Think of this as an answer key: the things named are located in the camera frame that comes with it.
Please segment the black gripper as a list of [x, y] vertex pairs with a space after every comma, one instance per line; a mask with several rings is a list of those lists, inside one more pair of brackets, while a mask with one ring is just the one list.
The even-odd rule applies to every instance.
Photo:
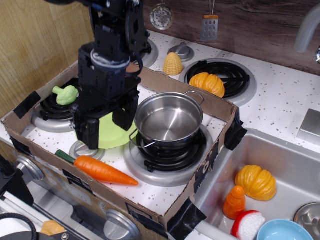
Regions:
[[99, 148], [100, 118], [112, 113], [113, 122], [128, 131], [138, 109], [140, 78], [127, 73], [130, 55], [99, 52], [94, 43], [83, 45], [78, 53], [78, 81], [82, 89], [72, 106], [77, 139], [90, 150]]

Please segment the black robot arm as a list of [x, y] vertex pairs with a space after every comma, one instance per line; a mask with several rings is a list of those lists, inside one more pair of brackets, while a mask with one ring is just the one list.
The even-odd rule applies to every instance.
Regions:
[[77, 138], [89, 149], [99, 147], [100, 119], [129, 130], [138, 108], [140, 72], [127, 72], [131, 59], [143, 67], [141, 52], [149, 47], [141, 0], [85, 0], [94, 42], [78, 51], [81, 92], [72, 104]]

